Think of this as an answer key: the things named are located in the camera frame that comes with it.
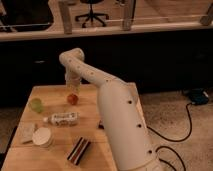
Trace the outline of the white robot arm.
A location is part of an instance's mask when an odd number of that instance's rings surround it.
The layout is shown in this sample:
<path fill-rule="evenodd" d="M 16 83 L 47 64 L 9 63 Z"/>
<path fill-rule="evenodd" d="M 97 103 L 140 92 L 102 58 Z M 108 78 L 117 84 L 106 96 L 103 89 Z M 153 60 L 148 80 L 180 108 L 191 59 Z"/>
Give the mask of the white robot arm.
<path fill-rule="evenodd" d="M 59 55 L 68 86 L 85 79 L 98 88 L 97 105 L 118 171 L 163 171 L 137 109 L 137 95 L 122 79 L 84 62 L 80 48 Z"/>

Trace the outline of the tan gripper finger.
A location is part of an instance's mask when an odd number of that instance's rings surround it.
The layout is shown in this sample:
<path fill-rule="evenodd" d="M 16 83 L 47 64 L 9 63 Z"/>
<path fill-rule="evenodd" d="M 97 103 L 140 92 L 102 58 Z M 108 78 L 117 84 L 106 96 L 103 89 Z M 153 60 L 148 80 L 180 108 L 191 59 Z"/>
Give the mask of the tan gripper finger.
<path fill-rule="evenodd" d="M 78 95 L 80 92 L 80 85 L 67 84 L 67 88 L 75 95 Z"/>

